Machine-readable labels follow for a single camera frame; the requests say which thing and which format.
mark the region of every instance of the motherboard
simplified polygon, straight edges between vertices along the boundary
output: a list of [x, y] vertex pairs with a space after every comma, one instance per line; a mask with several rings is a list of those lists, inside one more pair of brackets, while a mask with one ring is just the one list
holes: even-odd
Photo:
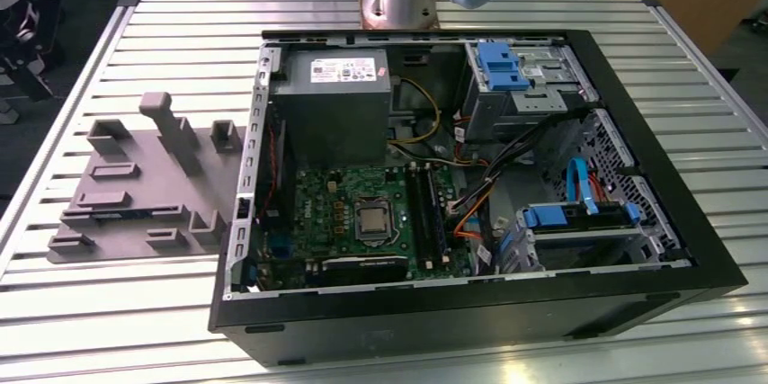
[[444, 165], [300, 171], [294, 227], [268, 236], [270, 289], [468, 276], [444, 219], [455, 194]]

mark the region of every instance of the power supply label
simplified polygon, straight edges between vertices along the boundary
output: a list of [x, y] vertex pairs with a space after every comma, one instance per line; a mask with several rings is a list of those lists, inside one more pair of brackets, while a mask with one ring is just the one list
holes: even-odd
[[374, 58], [319, 58], [312, 61], [312, 83], [376, 81]]

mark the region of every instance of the ram slot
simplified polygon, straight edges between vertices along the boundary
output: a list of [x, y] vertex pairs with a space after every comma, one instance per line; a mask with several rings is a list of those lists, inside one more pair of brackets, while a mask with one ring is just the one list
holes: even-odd
[[442, 262], [448, 263], [448, 240], [446, 239], [446, 223], [443, 221], [443, 209], [440, 208], [435, 175], [430, 169], [426, 169], [423, 173], [426, 173], [426, 183], [430, 188], [430, 200], [426, 204], [428, 205], [428, 213], [432, 215], [432, 239], [438, 245], [438, 254], [442, 258]]
[[432, 188], [430, 182], [430, 169], [426, 167], [419, 167], [418, 177], [419, 177], [419, 193], [422, 202], [422, 214], [424, 215], [424, 231], [426, 231], [426, 241], [427, 250], [432, 257], [435, 263], [440, 263], [440, 248], [439, 248], [439, 224], [436, 222], [435, 212], [440, 212], [440, 203], [438, 201], [438, 193]]
[[431, 270], [438, 256], [431, 245], [428, 227], [428, 215], [424, 212], [424, 199], [419, 171], [415, 165], [406, 167], [406, 193], [408, 194], [408, 211], [411, 213], [411, 230], [414, 231], [414, 248], [419, 267]]

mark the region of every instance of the metal case frame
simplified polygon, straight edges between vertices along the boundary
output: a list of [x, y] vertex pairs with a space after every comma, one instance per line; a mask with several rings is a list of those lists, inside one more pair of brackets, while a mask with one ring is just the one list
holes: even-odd
[[[280, 44], [355, 47], [511, 37], [560, 37], [572, 48], [600, 94], [606, 111], [630, 147], [635, 171], [646, 179], [671, 227], [694, 261], [691, 267], [648, 271], [568, 272], [556, 277], [462, 283], [418, 289], [306, 293], [234, 299], [224, 286], [228, 252], [247, 241], [252, 195], [239, 185], [243, 218], [235, 218], [222, 257], [210, 330], [224, 333], [264, 365], [344, 360], [546, 340], [614, 335], [682, 304], [712, 299], [747, 284], [715, 229], [588, 31], [292, 31], [264, 32], [260, 67], [272, 70]], [[254, 123], [260, 136], [268, 75], [258, 73]], [[259, 140], [246, 140], [243, 168], [254, 172]]]

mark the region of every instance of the aluminum table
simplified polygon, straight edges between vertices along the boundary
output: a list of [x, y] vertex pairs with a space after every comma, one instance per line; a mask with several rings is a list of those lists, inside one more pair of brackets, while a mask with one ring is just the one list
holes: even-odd
[[92, 122], [174, 94], [194, 127], [247, 124], [266, 29], [359, 26], [356, 0], [124, 0], [0, 222], [0, 380], [586, 383], [768, 380], [768, 134], [662, 7], [640, 0], [439, 2], [444, 28], [586, 29], [750, 279], [611, 338], [266, 369], [207, 330], [216, 256], [51, 264]]

